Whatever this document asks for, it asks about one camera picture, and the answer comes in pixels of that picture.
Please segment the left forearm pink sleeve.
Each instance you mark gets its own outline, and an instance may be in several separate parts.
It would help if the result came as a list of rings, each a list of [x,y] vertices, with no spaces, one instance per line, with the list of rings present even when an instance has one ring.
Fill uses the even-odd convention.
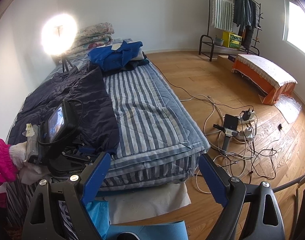
[[[13,164],[9,153],[10,145],[0,139],[0,187],[4,183],[11,183],[16,180],[18,169]],[[0,208],[7,207],[7,194],[0,193]]]

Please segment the left hand white glove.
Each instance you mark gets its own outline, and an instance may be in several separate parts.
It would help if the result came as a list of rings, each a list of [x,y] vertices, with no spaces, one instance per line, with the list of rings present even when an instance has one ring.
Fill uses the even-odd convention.
[[[50,172],[46,166],[39,166],[28,162],[27,142],[12,145],[9,148],[10,158],[19,170],[20,181],[32,185],[47,176]]]

